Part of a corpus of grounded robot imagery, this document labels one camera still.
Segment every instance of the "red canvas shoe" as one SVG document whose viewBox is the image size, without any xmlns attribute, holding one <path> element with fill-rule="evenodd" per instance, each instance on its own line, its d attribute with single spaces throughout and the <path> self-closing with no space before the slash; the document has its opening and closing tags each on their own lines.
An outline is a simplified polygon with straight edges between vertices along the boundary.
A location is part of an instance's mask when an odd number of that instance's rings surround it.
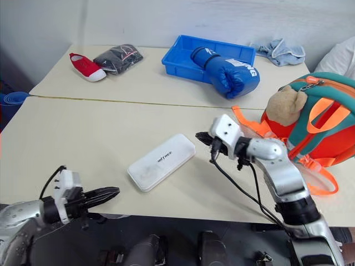
<svg viewBox="0 0 355 266">
<path fill-rule="evenodd" d="M 69 56 L 70 61 L 72 61 L 74 67 L 84 76 L 84 78 L 86 78 L 86 80 L 95 82 L 106 77 L 105 71 L 103 71 L 98 65 L 96 65 L 87 57 L 73 53 L 71 53 Z"/>
</svg>

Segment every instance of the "blue plastic crate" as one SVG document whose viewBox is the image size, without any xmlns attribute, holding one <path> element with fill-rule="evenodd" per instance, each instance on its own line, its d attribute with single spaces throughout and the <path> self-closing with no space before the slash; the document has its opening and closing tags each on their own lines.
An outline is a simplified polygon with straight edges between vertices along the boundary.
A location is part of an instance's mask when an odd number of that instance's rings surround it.
<svg viewBox="0 0 355 266">
<path fill-rule="evenodd" d="M 190 58 L 192 51 L 197 47 L 207 47 L 223 57 L 231 57 L 252 66 L 254 64 L 256 51 L 253 47 L 180 35 L 161 60 L 162 64 L 165 65 L 166 73 L 211 83 L 205 71 Z"/>
</svg>

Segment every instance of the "teddy bear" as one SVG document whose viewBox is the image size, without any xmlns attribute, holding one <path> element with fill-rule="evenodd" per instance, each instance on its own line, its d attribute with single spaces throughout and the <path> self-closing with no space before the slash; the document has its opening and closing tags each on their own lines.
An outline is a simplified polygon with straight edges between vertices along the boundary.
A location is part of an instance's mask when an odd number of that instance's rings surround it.
<svg viewBox="0 0 355 266">
<path fill-rule="evenodd" d="M 283 126 L 290 126 L 300 117 L 306 101 L 305 92 L 295 91 L 290 85 L 286 85 L 271 96 L 265 111 L 270 120 Z"/>
</svg>

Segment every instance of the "table seam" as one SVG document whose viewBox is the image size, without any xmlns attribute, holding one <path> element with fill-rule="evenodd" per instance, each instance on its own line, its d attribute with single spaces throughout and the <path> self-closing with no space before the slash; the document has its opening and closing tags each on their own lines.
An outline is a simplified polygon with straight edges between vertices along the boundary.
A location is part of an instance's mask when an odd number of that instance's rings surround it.
<svg viewBox="0 0 355 266">
<path fill-rule="evenodd" d="M 30 94 L 30 96 L 44 98 L 44 99 L 63 99 L 63 100 L 79 100 L 79 101 L 101 101 L 108 103 L 129 103 L 129 104 L 147 104 L 147 105 L 163 105 L 163 106 L 181 106 L 181 107 L 199 107 L 199 108 L 216 108 L 216 109 L 231 109 L 231 107 L 218 107 L 218 106 L 198 106 L 198 105 L 185 105 L 185 104 L 161 104 L 161 103 L 145 103 L 141 101 L 120 101 L 120 100 L 103 100 L 103 99 L 87 99 L 87 98 L 72 98 L 72 97 L 59 97 L 59 96 L 40 96 Z M 258 110 L 264 111 L 265 108 L 240 108 L 244 110 Z"/>
</svg>

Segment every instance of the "towel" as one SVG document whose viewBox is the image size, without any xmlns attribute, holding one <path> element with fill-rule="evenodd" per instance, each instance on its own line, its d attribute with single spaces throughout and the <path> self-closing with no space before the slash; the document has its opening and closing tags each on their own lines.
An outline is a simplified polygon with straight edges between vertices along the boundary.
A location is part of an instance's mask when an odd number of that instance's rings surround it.
<svg viewBox="0 0 355 266">
<path fill-rule="evenodd" d="M 256 49 L 256 54 L 267 57 L 278 67 L 283 65 L 297 65 L 305 61 L 305 50 L 302 46 L 288 47 L 284 39 L 273 40 L 269 44 L 261 45 L 251 43 Z"/>
</svg>

